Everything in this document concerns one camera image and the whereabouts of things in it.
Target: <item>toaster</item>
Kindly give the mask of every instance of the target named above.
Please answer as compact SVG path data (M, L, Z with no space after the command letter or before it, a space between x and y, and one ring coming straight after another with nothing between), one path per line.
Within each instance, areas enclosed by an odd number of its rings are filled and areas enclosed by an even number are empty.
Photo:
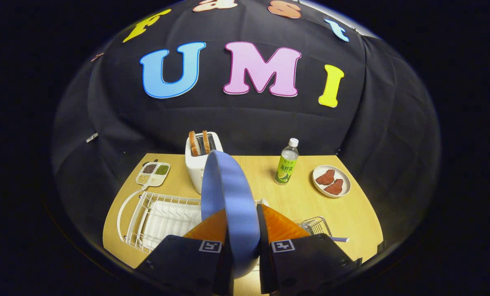
M209 145L211 150L218 150L223 152L223 147L221 146L221 142L219 141L219 137L214 132L207 132L209 138ZM205 147L203 145L203 133L196 134L196 141L198 141L200 146L200 155L195 157L192 154L192 149L190 146L190 140L186 139L186 146L184 148L184 159L186 163L186 169L188 170L188 174L190 174L190 178L192 179L192 183L196 188L196 191L201 194L201 185L203 184L203 172L205 170L205 163L207 162L208 153L205 151Z

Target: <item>bottle cap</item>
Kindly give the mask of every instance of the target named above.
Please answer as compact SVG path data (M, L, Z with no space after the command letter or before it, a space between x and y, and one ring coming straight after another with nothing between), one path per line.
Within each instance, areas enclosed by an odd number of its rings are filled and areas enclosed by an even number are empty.
M288 145L290 147L297 147L298 146L298 139L296 138L290 138L290 141L288 141Z

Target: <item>pink letter m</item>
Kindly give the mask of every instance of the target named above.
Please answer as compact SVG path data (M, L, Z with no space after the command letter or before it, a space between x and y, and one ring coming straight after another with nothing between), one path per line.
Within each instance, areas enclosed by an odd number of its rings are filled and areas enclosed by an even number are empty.
M296 63L301 58L299 51L280 47L265 62L256 46L250 42L230 42L225 48L232 52L230 82L223 87L227 94L248 93L250 86L245 83L245 71L259 93L265 90L269 80L276 74L274 84L269 87L271 94L287 97L298 94L295 82Z

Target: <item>basket handle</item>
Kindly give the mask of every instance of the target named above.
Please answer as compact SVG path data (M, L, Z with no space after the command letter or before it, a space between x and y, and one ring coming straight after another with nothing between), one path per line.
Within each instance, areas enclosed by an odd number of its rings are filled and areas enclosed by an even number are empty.
M117 232L119 234L119 238L121 239L121 241L124 242L123 238L122 238L122 234L121 234L121 214L122 214L122 211L124 210L124 207L126 206L126 204L128 204L128 202L130 201L130 199L132 199L132 197L134 197L137 193L141 192L141 191L144 191L142 189L140 190L137 190L135 191L134 193L132 193L121 205L121 208L119 208L119 213L117 214Z

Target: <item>green tea bottle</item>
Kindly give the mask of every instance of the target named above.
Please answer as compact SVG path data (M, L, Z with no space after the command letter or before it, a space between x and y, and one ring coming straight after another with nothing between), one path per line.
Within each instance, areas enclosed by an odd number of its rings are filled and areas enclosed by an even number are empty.
M288 146L281 152L276 176L274 176L274 180L279 185L287 184L290 176L292 176L292 172L294 172L296 160L299 156L297 146L298 139L291 138L288 141Z

